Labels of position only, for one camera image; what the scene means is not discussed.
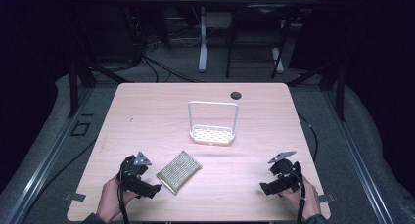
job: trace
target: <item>dark background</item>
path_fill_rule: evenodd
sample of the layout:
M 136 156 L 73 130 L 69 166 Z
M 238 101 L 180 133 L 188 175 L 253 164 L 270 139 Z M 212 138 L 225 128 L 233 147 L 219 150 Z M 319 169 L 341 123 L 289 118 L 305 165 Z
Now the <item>dark background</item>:
M 346 84 L 374 118 L 383 141 L 384 158 L 397 180 L 412 194 L 415 194 L 415 180 L 410 176 L 415 168 L 411 161 L 415 155 L 414 1 L 377 0 L 375 13 L 363 16 L 362 39 L 358 39 L 344 61 Z M 81 18 L 87 15 L 82 10 L 78 12 Z M 120 20 L 118 16 L 102 13 L 94 15 L 105 22 Z M 313 11 L 303 22 L 290 67 L 311 70 L 336 57 L 341 45 L 349 39 L 345 35 L 349 34 L 351 24 L 361 22 L 362 15 L 365 15 L 362 11 Z M 0 23 L 3 148 L 0 188 L 3 190 L 51 112 L 57 96 L 54 83 L 69 72 L 74 53 L 82 49 L 83 55 L 92 58 L 97 52 L 127 59 L 134 55 L 128 49 L 131 43 L 122 25 L 119 32 L 107 32 L 112 39 L 123 42 L 118 44 L 123 49 L 104 46 L 104 51 L 97 51 L 91 45 L 93 38 L 85 36 L 79 41 L 73 37 L 62 7 L 43 0 L 1 0 Z

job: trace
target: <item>human hand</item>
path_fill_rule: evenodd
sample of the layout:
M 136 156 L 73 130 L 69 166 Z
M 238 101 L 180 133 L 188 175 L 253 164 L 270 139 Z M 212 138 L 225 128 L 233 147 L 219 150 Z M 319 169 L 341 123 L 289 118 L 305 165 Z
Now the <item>human hand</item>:
M 123 192 L 125 205 L 138 196 L 138 194 L 133 192 Z M 121 209 L 119 208 L 118 201 L 118 181 L 116 180 L 116 177 L 113 177 L 103 186 L 103 192 L 98 204 L 97 216 L 99 216 L 106 223 L 109 223 L 120 213 Z
M 302 220 L 305 221 L 314 215 L 321 214 L 321 206 L 315 187 L 304 176 L 302 176 L 302 183 L 305 187 L 305 206 L 302 211 Z M 301 188 L 297 189 L 295 192 L 284 190 L 279 193 L 279 195 L 287 199 L 294 210 L 299 212 Z

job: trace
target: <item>gray carpet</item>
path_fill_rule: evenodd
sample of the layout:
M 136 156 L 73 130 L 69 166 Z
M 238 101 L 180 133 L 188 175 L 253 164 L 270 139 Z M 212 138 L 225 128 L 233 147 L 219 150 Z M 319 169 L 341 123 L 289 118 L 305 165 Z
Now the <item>gray carpet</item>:
M 220 37 L 221 31 L 216 32 L 217 37 Z M 288 66 L 290 61 L 295 39 L 296 31 L 294 30 L 291 40 L 288 42 L 287 52 L 283 57 L 285 67 Z M 170 51 L 160 45 L 156 51 L 148 52 L 148 56 L 187 76 L 205 82 L 288 82 L 296 78 L 297 73 L 301 72 L 300 70 L 289 69 L 273 80 L 270 78 L 272 71 L 270 68 L 235 68 L 231 71 L 231 78 L 226 79 L 224 69 L 226 49 L 223 47 L 223 39 L 210 40 L 207 71 L 205 73 L 198 72 L 198 45 L 187 47 L 177 42 L 173 43 L 173 49 Z M 160 81 L 185 81 L 174 75 L 168 77 L 168 72 L 165 69 L 155 67 L 155 70 L 159 74 Z M 50 170 L 48 180 L 98 136 L 115 93 L 116 85 L 104 75 L 95 74 L 99 84 L 88 95 L 87 101 L 74 120 L 74 122 L 79 121 L 79 123 L 89 124 L 89 128 L 84 136 L 70 136 L 73 125 L 68 130 L 69 135 L 63 142 L 63 148 Z M 117 74 L 136 82 L 156 81 L 154 72 L 149 66 L 143 64 Z M 379 223 L 356 168 L 352 164 L 344 134 L 336 121 L 336 116 L 331 111 L 333 107 L 331 103 L 332 93 L 320 92 L 316 87 L 318 80 L 319 77 L 315 76 L 302 86 L 293 87 L 290 90 L 298 112 L 306 118 L 316 132 L 319 149 L 315 165 L 323 189 L 326 193 L 333 193 L 337 197 L 335 202 L 330 203 L 332 211 L 330 223 Z M 57 86 L 60 94 L 53 112 L 21 168 L 0 196 L 0 206 L 2 207 L 0 223 L 9 220 L 8 218 L 13 214 L 14 207 L 19 204 L 19 198 L 37 166 L 54 146 L 60 136 L 59 134 L 67 124 L 69 78 L 67 76 L 63 77 L 57 81 Z M 347 128 L 367 165 L 374 183 L 377 185 L 385 206 L 392 216 L 392 221 L 394 223 L 415 223 L 413 213 L 410 216 L 406 212 L 409 210 L 408 208 L 411 208 L 410 202 L 412 202 L 412 199 L 410 199 L 410 195 L 395 181 L 391 170 L 383 161 L 382 142 L 376 125 L 358 97 L 348 88 L 346 89 L 345 98 L 345 117 Z M 314 153 L 314 136 L 307 124 L 303 120 L 300 120 L 300 122 L 310 152 Z M 91 149 L 92 147 L 47 187 L 35 202 L 25 223 L 69 223 L 66 214 L 70 203 L 63 200 L 63 197 L 66 193 L 76 191 Z

